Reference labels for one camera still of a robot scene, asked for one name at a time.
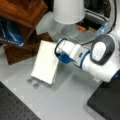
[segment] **cable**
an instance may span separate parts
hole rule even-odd
[[[116,20],[117,20],[117,3],[116,3],[116,0],[114,0],[114,14],[115,14],[115,18],[114,18],[113,25],[112,25],[111,29],[107,32],[107,34],[110,33],[116,25]]]
[[[62,41],[64,41],[64,40],[67,41],[66,38],[62,38],[62,39],[60,39],[59,42],[57,43],[55,49],[54,49],[54,54],[56,55],[56,57],[59,57],[59,56],[60,56],[60,53],[57,53],[56,51],[57,51],[57,48],[58,48],[58,46],[60,45],[60,43],[61,43]]]
[[[87,11],[87,10],[86,10],[85,12],[87,12],[87,13],[91,13],[91,14],[93,14],[93,15],[96,15],[96,16],[98,16],[98,17],[102,18],[104,21],[108,22],[108,20],[107,20],[107,19],[105,19],[105,17],[103,17],[103,16],[101,16],[101,15],[98,15],[98,14],[96,14],[96,13],[94,13],[94,12]]]

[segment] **white table surface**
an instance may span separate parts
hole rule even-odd
[[[35,57],[8,65],[0,47],[0,81],[42,120],[104,120],[87,106],[87,100],[99,86],[93,78],[72,64],[59,64],[53,86],[37,89],[31,77]]]

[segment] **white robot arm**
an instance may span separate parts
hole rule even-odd
[[[120,77],[119,44],[111,35],[98,36],[91,51],[80,44],[62,39],[56,46],[55,54],[60,61],[73,62],[98,80],[110,82]]]

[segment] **black object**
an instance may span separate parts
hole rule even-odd
[[[115,79],[103,82],[87,102],[106,120],[120,120],[120,76]]]
[[[106,46],[105,53],[104,53],[104,55],[103,55],[103,57],[101,58],[100,61],[96,61],[92,57],[94,46],[98,42],[102,42]],[[95,40],[93,41],[93,44],[92,44],[92,47],[91,47],[90,58],[94,63],[96,63],[98,65],[104,65],[109,60],[109,58],[112,56],[114,50],[115,50],[115,43],[114,43],[113,39],[109,35],[100,35],[100,36],[96,37]]]
[[[0,82],[0,120],[40,120]]]

